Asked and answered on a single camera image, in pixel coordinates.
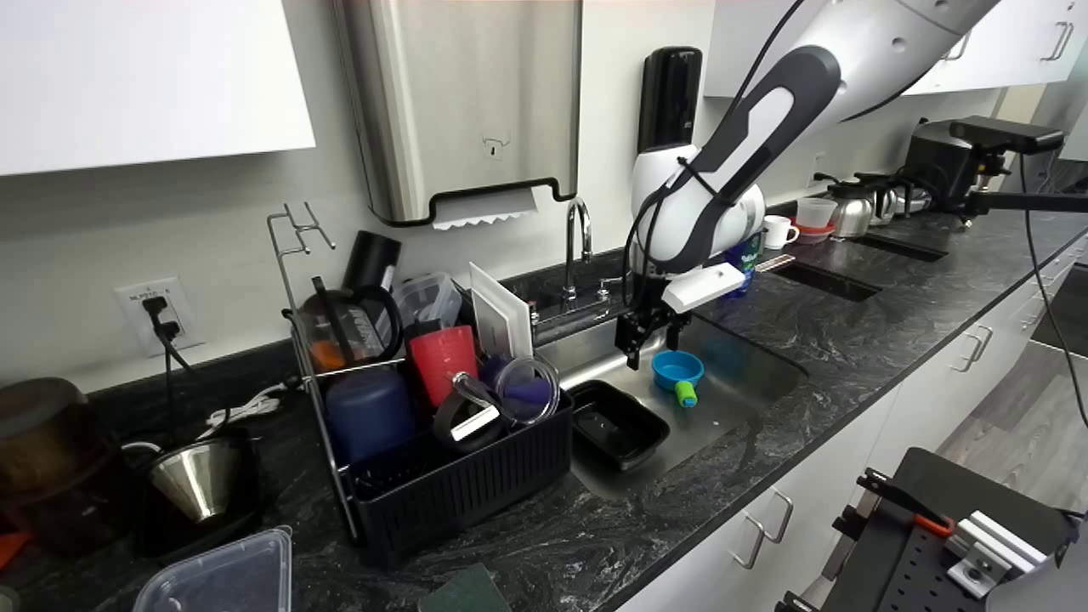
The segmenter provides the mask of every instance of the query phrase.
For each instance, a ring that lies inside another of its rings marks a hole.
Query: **white cabinet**
[[[1064,249],[1048,270],[1044,282],[1055,297],[1066,270],[1085,253],[1085,237]],[[893,473],[912,445],[938,449],[961,419],[1014,372],[1031,333],[1044,317],[1036,282],[1020,282],[980,325],[944,343],[912,379],[887,390],[874,409],[883,411],[874,438],[871,466]]]
[[[0,176],[312,148],[281,0],[3,0]]]
[[[734,95],[792,0],[716,0],[705,95]],[[805,0],[766,75],[828,0]],[[1001,0],[907,95],[1064,83],[1088,41],[1088,0]]]
[[[877,416],[860,416],[756,496],[622,608],[760,612],[802,591],[832,551],[832,517],[854,500]]]
[[[907,95],[1064,83],[1088,0],[1001,0]]]
[[[1073,130],[1066,130],[1060,159],[1088,159],[1088,109],[1082,109]]]

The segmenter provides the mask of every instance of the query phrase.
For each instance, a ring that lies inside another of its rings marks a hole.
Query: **faucet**
[[[564,265],[567,303],[578,299],[578,291],[573,291],[573,226],[581,226],[581,257],[578,257],[578,261],[586,261],[592,257],[592,226],[589,226],[586,202],[570,202],[570,208],[567,208],[567,265]]]

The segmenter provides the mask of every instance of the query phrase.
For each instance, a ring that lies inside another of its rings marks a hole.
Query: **blue bowl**
[[[698,385],[705,381],[708,369],[699,359],[682,352],[663,352],[654,359],[654,385],[666,394],[677,394],[680,409],[698,409]]]

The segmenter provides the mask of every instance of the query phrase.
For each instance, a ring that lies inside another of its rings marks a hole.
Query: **backsplash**
[[[333,0],[284,0],[300,72],[312,112],[315,151],[154,163],[53,176],[0,182],[0,385],[65,373],[85,390],[156,373],[144,355],[117,286],[177,275],[193,307],[212,362],[284,336],[284,307],[265,216],[308,202],[335,253],[289,258],[301,280],[339,280],[352,231],[369,227],[403,242],[400,270],[467,274],[484,261],[494,275],[556,265],[564,208],[494,227],[435,234],[380,227],[366,216],[359,151],[350,122]],[[635,151],[640,64],[654,47],[708,47],[713,0],[614,3],[586,0],[581,75],[581,198],[595,219],[595,253],[620,249],[629,226],[629,166]],[[887,171],[898,163],[919,116],[988,116],[1003,92],[900,98],[854,127],[802,140],[760,182],[773,202],[808,188],[820,171]],[[698,140],[724,106],[705,106]]]

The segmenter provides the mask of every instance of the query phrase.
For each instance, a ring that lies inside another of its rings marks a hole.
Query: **black dish rack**
[[[356,372],[400,369],[403,359],[359,363],[343,372],[312,372],[308,336],[300,320],[300,307],[284,275],[284,257],[307,249],[280,249],[275,222],[289,226],[307,246],[307,231],[318,231],[308,210],[308,226],[300,226],[291,210],[270,219],[272,253],[280,258],[281,286],[289,297],[291,347],[301,373],[301,388],[312,406],[312,422],[318,429],[330,482],[335,494],[339,517],[350,542],[359,545],[365,559],[380,568],[398,568],[408,556],[424,545],[444,542],[469,523],[494,517],[503,507],[544,491],[570,469],[570,409],[560,409],[528,429],[514,429],[488,445],[454,456],[431,431],[417,431],[408,445],[383,454],[366,462],[339,466],[333,456],[330,429],[324,419],[324,390]]]

